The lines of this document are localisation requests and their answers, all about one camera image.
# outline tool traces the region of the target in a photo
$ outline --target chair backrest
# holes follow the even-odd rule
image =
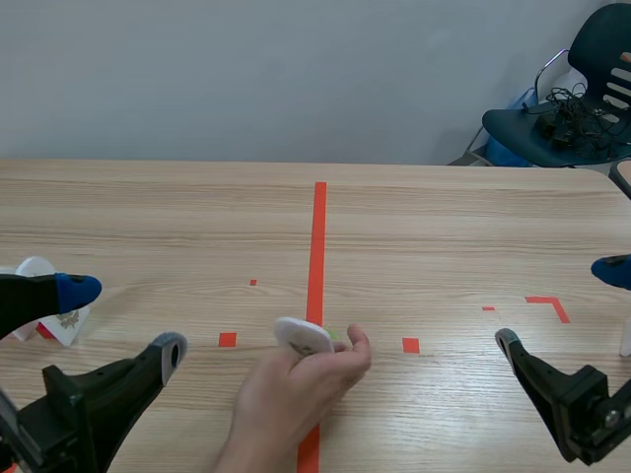
[[[631,120],[631,110],[622,110],[631,105],[631,4],[593,13],[574,39],[568,61],[588,80],[586,102],[617,116],[620,128],[626,125]],[[624,131],[631,133],[631,125]]]

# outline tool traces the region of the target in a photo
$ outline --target black chair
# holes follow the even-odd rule
[[[588,18],[572,47],[559,52],[537,74],[534,83],[537,102],[539,77],[565,52],[569,52],[570,65],[588,80],[587,91],[582,97],[584,104],[590,110],[603,110],[609,114],[602,119],[615,121],[617,118],[609,129],[618,135],[615,146],[602,150],[592,148],[589,155],[573,148],[553,147],[534,129],[541,113],[552,109],[550,103],[532,107],[529,113],[489,110],[482,118],[483,127],[514,154],[545,168],[597,165],[631,156],[631,5],[608,5]]]

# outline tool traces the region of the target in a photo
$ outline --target chair seat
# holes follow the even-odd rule
[[[551,108],[550,103],[545,103],[532,107],[530,112],[541,113]],[[553,148],[534,129],[534,122],[538,118],[539,114],[523,110],[489,110],[484,113],[482,124],[493,138],[511,152],[543,168],[599,165],[631,155],[631,146],[614,147],[614,158],[607,155],[608,150],[602,150],[593,159],[581,156],[572,149]]]

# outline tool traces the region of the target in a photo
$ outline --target red tape line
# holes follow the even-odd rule
[[[541,298],[539,296],[530,296],[526,298],[526,302],[529,304],[552,304],[556,314],[561,319],[562,323],[570,323],[570,317],[568,317],[565,308],[561,305],[561,302],[557,298]]]
[[[314,191],[314,222],[312,249],[309,258],[307,287],[307,322],[322,327],[324,296],[324,234],[326,233],[326,182],[316,182]]]
[[[309,258],[307,286],[307,322],[322,327],[324,301],[324,238],[326,234],[326,182],[316,182],[314,190],[314,221]],[[316,426],[298,447],[296,473],[319,471],[319,426]]]

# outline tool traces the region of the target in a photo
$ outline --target wrist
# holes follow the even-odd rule
[[[273,473],[283,452],[265,439],[230,434],[213,473]]]

